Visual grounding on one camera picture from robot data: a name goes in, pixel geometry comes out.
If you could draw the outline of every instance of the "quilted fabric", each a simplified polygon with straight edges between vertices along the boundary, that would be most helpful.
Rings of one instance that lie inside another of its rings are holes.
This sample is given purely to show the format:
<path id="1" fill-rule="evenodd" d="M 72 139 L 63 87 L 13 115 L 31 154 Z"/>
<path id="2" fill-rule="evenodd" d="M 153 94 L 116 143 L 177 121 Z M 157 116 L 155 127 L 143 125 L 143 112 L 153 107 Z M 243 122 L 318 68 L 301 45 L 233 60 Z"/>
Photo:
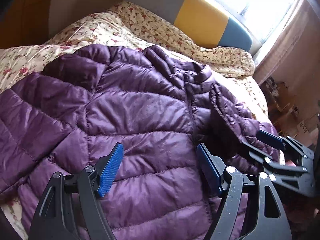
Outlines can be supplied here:
<path id="1" fill-rule="evenodd" d="M 171 59 L 156 45 L 142 52 L 83 47 L 5 90 L 0 104 L 0 200 L 18 192 L 27 231 L 54 172 L 78 173 L 123 144 L 122 164 L 101 200 L 118 240 L 202 239 L 218 199 L 203 190 L 196 145 L 204 142 L 212 154 L 256 173 L 236 145 L 250 140 L 248 129 L 274 131 L 251 119 L 209 66 Z"/>

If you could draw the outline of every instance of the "floral bedding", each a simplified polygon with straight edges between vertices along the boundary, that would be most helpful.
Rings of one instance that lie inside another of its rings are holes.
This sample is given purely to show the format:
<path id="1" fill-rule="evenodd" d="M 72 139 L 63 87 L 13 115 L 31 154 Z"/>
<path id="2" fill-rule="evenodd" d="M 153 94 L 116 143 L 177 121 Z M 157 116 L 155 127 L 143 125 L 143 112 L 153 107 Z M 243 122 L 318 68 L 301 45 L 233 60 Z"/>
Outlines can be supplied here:
<path id="1" fill-rule="evenodd" d="M 267 103 L 252 78 L 254 63 L 248 52 L 226 47 L 201 48 L 175 26 L 129 2 L 115 5 L 107 12 L 89 15 L 43 45 L 0 50 L 0 92 L 29 73 L 42 71 L 47 63 L 60 55 L 73 53 L 89 44 L 125 46 L 138 51 L 158 44 L 166 48 L 171 57 L 191 58 L 209 65 L 216 72 L 216 79 L 245 102 L 257 119 L 268 121 Z M 1 208 L 18 234 L 27 239 L 20 223 L 19 199 L 13 198 Z"/>

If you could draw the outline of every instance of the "headboard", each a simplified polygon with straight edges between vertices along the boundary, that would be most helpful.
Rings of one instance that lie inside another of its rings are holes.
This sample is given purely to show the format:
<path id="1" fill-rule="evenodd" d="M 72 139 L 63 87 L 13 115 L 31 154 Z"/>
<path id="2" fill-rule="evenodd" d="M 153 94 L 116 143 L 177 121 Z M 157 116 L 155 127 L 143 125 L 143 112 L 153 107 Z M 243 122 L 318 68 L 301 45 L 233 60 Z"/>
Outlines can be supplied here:
<path id="1" fill-rule="evenodd" d="M 250 50 L 252 37 L 241 23 L 213 0 L 125 0 L 167 20 L 197 45 Z"/>

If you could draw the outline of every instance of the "metal screw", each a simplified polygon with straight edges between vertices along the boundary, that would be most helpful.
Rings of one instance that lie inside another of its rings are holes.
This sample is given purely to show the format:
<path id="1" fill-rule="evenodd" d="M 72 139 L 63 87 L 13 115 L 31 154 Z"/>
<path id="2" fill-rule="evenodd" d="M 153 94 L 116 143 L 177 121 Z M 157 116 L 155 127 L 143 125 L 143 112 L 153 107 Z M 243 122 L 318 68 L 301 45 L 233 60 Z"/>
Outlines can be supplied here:
<path id="1" fill-rule="evenodd" d="M 272 173 L 269 174 L 269 178 L 271 181 L 276 181 L 276 176 Z"/>
<path id="2" fill-rule="evenodd" d="M 259 173 L 260 178 L 262 179 L 266 179 L 268 177 L 268 175 L 265 172 L 260 172 Z"/>
<path id="3" fill-rule="evenodd" d="M 93 166 L 88 166 L 85 168 L 85 171 L 90 173 L 90 172 L 93 172 L 94 171 L 94 167 Z"/>
<path id="4" fill-rule="evenodd" d="M 266 163 L 271 163 L 270 158 L 268 158 L 268 157 L 264 157 L 264 159 L 265 159 Z"/>
<path id="5" fill-rule="evenodd" d="M 53 174 L 53 177 L 54 177 L 55 179 L 59 178 L 60 176 L 61 176 L 61 172 L 59 172 L 59 171 L 57 171 L 57 172 L 55 172 L 55 173 Z"/>
<path id="6" fill-rule="evenodd" d="M 232 166 L 227 166 L 226 167 L 226 171 L 229 172 L 229 173 L 234 173 L 236 171 L 236 168 L 232 167 Z"/>

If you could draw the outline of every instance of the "bed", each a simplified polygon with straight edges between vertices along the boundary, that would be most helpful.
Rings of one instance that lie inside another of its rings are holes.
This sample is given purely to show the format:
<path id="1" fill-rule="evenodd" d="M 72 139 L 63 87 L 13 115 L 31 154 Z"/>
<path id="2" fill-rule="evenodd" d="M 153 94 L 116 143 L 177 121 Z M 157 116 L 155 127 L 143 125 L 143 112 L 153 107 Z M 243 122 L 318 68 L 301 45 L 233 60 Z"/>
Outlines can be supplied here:
<path id="1" fill-rule="evenodd" d="M 69 25 L 43 45 L 0 50 L 0 92 L 83 46 L 103 44 L 140 51 L 158 44 L 171 57 L 209 65 L 216 80 L 242 100 L 256 119 L 270 122 L 265 97 L 252 78 L 250 39 L 239 23 L 206 0 L 126 0 Z M 18 197 L 1 208 L 16 232 L 27 239 Z"/>

